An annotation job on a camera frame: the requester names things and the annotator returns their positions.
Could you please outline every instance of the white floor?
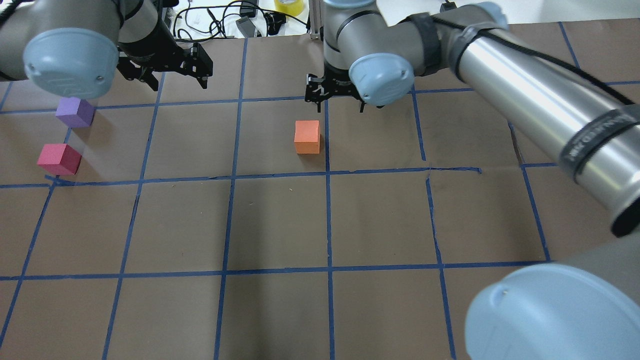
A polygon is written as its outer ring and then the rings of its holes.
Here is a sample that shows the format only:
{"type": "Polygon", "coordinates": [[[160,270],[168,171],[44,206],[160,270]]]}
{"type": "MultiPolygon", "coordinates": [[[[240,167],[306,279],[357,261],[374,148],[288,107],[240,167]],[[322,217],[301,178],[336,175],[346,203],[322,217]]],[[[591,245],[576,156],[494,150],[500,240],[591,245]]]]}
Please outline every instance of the white floor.
{"type": "MultiPolygon", "coordinates": [[[[226,5],[230,0],[192,0],[192,6],[226,5]]],[[[265,9],[275,9],[276,0],[259,0],[258,5],[265,9]]],[[[308,0],[305,9],[298,16],[302,21],[307,20],[308,0]]],[[[412,13],[440,11],[441,0],[378,0],[378,6],[389,24],[395,24],[412,13]]],[[[456,0],[458,6],[478,3],[478,0],[456,0]]],[[[624,19],[640,17],[640,0],[493,0],[502,7],[512,24],[555,21],[578,21],[595,19],[624,19]]],[[[187,0],[180,0],[177,11],[186,8],[187,0]]],[[[221,16],[222,11],[214,11],[221,16]]],[[[235,27],[236,17],[228,18],[227,35],[242,37],[235,27]]],[[[196,28],[207,28],[211,22],[205,10],[194,10],[189,14],[189,23],[196,28]]],[[[262,32],[265,25],[262,17],[253,19],[253,23],[262,32]]],[[[182,19],[178,19],[177,28],[184,27],[182,19]]],[[[196,33],[187,29],[194,37],[206,37],[205,33],[196,33]]],[[[296,35],[306,31],[305,27],[292,20],[282,28],[279,35],[296,35]]]]}

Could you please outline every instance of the yellow tape roll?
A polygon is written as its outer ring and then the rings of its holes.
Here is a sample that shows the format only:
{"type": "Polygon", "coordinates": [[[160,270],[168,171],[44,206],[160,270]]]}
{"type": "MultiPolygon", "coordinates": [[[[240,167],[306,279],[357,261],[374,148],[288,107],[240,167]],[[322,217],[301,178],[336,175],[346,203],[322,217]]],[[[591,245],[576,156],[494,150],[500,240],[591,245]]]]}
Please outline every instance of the yellow tape roll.
{"type": "Polygon", "coordinates": [[[291,16],[298,16],[305,8],[302,0],[274,0],[276,11],[288,13],[291,16]]]}

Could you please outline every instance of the cube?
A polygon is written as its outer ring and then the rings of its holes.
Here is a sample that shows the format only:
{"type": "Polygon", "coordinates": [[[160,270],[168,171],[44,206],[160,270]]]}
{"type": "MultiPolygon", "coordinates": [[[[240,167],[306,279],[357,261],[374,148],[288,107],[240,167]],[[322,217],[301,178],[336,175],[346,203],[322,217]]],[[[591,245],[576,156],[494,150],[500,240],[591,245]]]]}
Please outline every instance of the cube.
{"type": "Polygon", "coordinates": [[[88,127],[93,122],[95,108],[87,100],[77,97],[63,97],[60,99],[56,117],[68,127],[88,127]]]}
{"type": "Polygon", "coordinates": [[[294,145],[298,154],[320,153],[320,121],[297,120],[294,145]]]}
{"type": "Polygon", "coordinates": [[[38,158],[38,166],[53,175],[75,175],[82,155],[65,143],[45,144],[38,158]]]}

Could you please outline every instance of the pink cube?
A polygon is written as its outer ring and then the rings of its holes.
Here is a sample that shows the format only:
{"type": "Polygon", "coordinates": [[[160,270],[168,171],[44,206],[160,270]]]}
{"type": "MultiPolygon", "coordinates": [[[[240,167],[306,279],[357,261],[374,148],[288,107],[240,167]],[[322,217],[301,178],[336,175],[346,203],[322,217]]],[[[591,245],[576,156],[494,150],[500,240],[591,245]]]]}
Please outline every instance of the pink cube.
{"type": "Polygon", "coordinates": [[[56,117],[68,127],[88,127],[93,122],[95,108],[87,100],[63,97],[58,103],[56,117]]]}
{"type": "Polygon", "coordinates": [[[53,175],[74,175],[82,155],[65,143],[48,143],[42,148],[38,166],[53,175]]]}

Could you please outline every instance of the light blue cap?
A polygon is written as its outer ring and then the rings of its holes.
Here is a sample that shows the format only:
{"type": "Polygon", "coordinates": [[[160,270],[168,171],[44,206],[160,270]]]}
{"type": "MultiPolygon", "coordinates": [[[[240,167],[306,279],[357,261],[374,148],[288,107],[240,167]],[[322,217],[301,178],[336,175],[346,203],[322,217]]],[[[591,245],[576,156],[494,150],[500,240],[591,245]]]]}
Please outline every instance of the light blue cap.
{"type": "Polygon", "coordinates": [[[324,0],[324,3],[338,9],[361,8],[375,3],[376,0],[324,0]]]}
{"type": "Polygon", "coordinates": [[[509,22],[507,21],[507,17],[502,13],[502,8],[500,5],[496,3],[492,3],[491,1],[485,1],[483,3],[474,4],[474,6],[478,6],[482,8],[484,11],[488,12],[496,24],[500,25],[504,29],[509,29],[509,22]]]}
{"type": "Polygon", "coordinates": [[[60,28],[31,39],[22,59],[27,77],[40,88],[62,97],[93,99],[111,88],[118,49],[95,31],[60,28]]]}
{"type": "Polygon", "coordinates": [[[349,77],[364,102],[383,106],[411,90],[413,67],[400,55],[369,54],[351,64],[349,77]]]}
{"type": "Polygon", "coordinates": [[[640,306],[561,264],[523,268],[484,289],[465,324],[473,360],[637,359],[638,339],[640,306]]]}

